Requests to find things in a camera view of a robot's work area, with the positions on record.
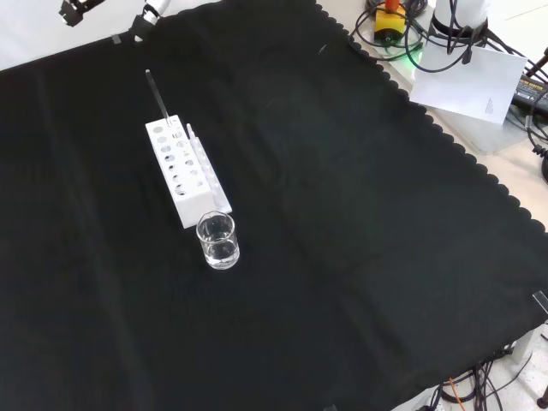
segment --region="table surface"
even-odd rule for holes
[[[327,11],[330,17],[351,31],[354,27],[357,16],[363,11],[362,0],[318,0],[318,3]],[[516,5],[515,2],[501,1],[494,10],[494,15],[499,17],[495,27],[502,30],[503,39],[511,38],[518,50],[527,53],[534,61],[542,56],[542,51],[546,45],[542,45],[541,37],[531,38],[525,36],[520,27],[531,25],[532,19],[541,21],[548,14],[548,4],[546,0],[536,0],[535,2],[525,2]],[[535,10],[535,14],[526,13],[528,10]],[[370,51],[372,48],[362,44],[362,47]],[[381,63],[384,69],[390,74],[392,80],[398,83],[398,86],[410,92],[409,83],[388,63]],[[496,176],[499,182],[505,185],[510,194],[515,196],[521,206],[527,208],[534,219],[539,220],[545,227],[548,226],[548,184],[544,181],[540,173],[541,160],[532,153],[532,146],[529,140],[508,147],[498,153],[483,154],[475,151],[466,141],[466,136],[460,134],[452,128],[447,121],[440,116],[438,110],[428,110],[428,114],[434,118],[435,123],[439,124],[446,133],[455,137],[456,141],[465,147],[467,152],[473,154],[478,163],[483,164],[489,170],[490,174]]]

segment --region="black stand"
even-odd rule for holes
[[[542,409],[548,408],[548,388],[546,388],[545,394],[542,396],[542,398],[539,398],[537,400],[537,405]]]

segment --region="white test tube rack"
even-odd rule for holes
[[[146,124],[156,159],[185,229],[211,211],[232,212],[200,139],[178,116]]]

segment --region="water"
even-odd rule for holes
[[[219,244],[204,244],[205,261],[216,270],[226,270],[240,258],[238,243],[227,240]]]

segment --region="white paper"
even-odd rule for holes
[[[420,66],[440,69],[454,62],[464,51],[455,48],[447,55],[444,47],[428,43]],[[498,51],[472,48],[469,64],[458,63],[441,73],[415,70],[411,101],[502,124],[514,97],[527,59]]]

